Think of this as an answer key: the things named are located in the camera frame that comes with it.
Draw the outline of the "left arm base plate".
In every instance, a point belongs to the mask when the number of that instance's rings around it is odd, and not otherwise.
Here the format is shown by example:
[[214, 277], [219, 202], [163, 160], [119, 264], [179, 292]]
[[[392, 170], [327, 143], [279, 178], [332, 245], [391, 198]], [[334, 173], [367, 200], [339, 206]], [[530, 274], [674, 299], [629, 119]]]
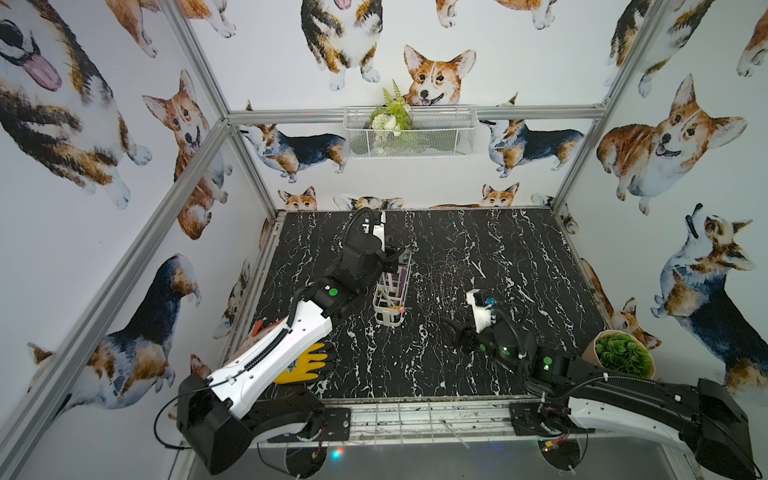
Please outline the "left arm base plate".
[[347, 441], [351, 431], [350, 408], [330, 407], [312, 414], [305, 427], [296, 434], [300, 442]]

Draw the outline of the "purple toothbrush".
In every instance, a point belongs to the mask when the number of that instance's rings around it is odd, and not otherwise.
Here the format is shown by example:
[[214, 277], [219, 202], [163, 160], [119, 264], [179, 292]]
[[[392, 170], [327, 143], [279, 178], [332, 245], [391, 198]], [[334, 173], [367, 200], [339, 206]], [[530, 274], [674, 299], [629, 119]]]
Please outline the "purple toothbrush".
[[402, 298], [406, 290], [408, 271], [405, 267], [401, 267], [398, 272], [397, 283], [397, 297]]

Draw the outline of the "white toothbrush holder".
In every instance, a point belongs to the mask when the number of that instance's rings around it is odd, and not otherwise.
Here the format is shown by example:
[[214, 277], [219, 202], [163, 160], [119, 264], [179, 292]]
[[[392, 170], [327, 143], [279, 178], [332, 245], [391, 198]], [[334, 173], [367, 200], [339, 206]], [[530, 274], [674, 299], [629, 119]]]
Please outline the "white toothbrush holder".
[[397, 263], [379, 278], [372, 303], [377, 324], [396, 328], [404, 322], [411, 263], [412, 252], [405, 249]]

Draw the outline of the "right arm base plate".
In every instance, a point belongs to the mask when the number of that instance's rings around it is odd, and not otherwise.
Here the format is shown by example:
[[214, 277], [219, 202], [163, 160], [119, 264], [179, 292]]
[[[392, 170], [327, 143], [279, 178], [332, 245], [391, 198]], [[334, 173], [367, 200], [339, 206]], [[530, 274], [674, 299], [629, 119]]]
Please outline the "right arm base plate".
[[594, 433], [594, 429], [577, 426], [571, 419], [571, 410], [565, 406], [527, 402], [510, 403], [510, 422], [518, 436], [555, 438], [566, 434]]

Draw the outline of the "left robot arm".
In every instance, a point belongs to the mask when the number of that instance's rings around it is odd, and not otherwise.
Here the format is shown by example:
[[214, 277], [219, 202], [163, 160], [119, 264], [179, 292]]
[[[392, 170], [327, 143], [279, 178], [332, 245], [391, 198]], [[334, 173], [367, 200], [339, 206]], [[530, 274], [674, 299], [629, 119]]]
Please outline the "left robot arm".
[[301, 354], [359, 309], [400, 254], [385, 242], [383, 221], [349, 222], [339, 259], [325, 276], [294, 294], [285, 320], [207, 377], [190, 375], [181, 383], [177, 428], [209, 474], [226, 471], [253, 443], [322, 436], [326, 407], [307, 389], [273, 400], [261, 395]]

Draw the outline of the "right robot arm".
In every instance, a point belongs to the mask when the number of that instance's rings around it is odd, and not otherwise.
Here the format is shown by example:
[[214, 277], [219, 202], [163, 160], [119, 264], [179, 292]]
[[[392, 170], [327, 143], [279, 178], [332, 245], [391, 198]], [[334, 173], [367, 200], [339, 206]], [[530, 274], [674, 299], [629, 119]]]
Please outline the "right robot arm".
[[443, 322], [457, 349], [485, 354], [530, 395], [509, 408], [518, 434], [555, 442], [606, 430], [690, 453], [701, 467], [728, 479], [762, 476], [748, 416], [716, 382], [670, 384], [610, 371], [540, 346], [507, 321], [483, 330], [470, 322]]

